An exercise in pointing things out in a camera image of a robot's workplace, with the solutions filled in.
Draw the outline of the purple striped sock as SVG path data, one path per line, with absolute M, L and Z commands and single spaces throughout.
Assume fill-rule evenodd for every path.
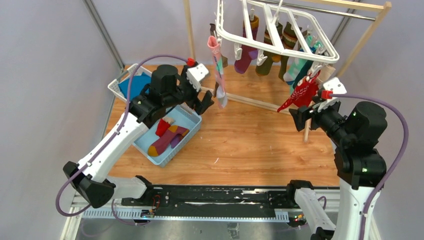
M 158 133 L 156 130 L 155 134 L 159 138 L 148 147 L 148 156 L 158 157 L 165 152 L 173 139 L 177 136 L 184 138 L 189 132 L 190 130 L 188 128 L 179 125 L 170 125 L 167 129 L 160 128 Z

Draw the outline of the red and cream sock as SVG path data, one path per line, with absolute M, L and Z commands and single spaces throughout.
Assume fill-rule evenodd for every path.
M 158 137 L 162 137 L 167 129 L 175 122 L 175 120 L 172 117 L 164 116 L 161 118 L 158 122 L 155 134 Z

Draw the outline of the white clip sock hanger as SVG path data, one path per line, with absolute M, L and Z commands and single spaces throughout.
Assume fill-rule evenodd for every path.
M 267 75 L 273 63 L 280 62 L 280 75 L 290 57 L 305 59 L 318 64 L 334 64 L 340 56 L 327 37 L 318 20 L 310 13 L 283 6 L 266 4 L 259 0 L 242 0 L 242 33 L 235 34 L 225 30 L 224 1 L 217 1 L 216 20 L 211 25 L 211 34 L 221 43 L 223 39 L 234 44 L 234 59 L 240 60 L 242 45 L 257 49 L 257 72 Z M 256 40 L 253 39 L 250 21 L 254 15 L 259 18 Z M 307 36 L 315 36 L 321 46 L 313 53 L 306 42 Z

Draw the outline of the pink patterned sock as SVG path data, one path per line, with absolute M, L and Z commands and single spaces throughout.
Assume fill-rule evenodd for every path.
M 215 87 L 213 91 L 214 97 L 218 101 L 218 107 L 223 109 L 228 104 L 228 97 L 225 89 L 225 76 L 223 58 L 221 54 L 221 44 L 217 41 L 215 36 L 209 36 L 207 41 L 214 64 Z

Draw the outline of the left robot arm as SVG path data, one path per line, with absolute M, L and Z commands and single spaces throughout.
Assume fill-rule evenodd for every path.
M 78 162 L 67 162 L 63 171 L 72 187 L 93 208 L 110 200 L 133 198 L 145 207 L 154 199 L 151 183 L 142 176 L 111 177 L 109 172 L 135 140 L 145 134 L 167 110 L 183 103 L 203 114 L 213 105 L 212 93 L 198 95 L 201 82 L 210 75 L 202 63 L 188 63 L 182 71 L 169 64 L 159 65 L 151 73 L 150 83 L 132 98 L 127 110 L 101 142 Z

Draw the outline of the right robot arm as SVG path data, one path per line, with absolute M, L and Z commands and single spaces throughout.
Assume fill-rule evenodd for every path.
M 360 101 L 350 115 L 342 116 L 340 104 L 321 111 L 312 106 L 289 110 L 298 131 L 311 120 L 311 127 L 322 129 L 336 146 L 334 163 L 340 179 L 337 223 L 328 218 L 310 181 L 296 179 L 287 185 L 286 203 L 301 208 L 312 240 L 360 239 L 366 201 L 387 172 L 386 162 L 375 148 L 388 126 L 385 110 Z

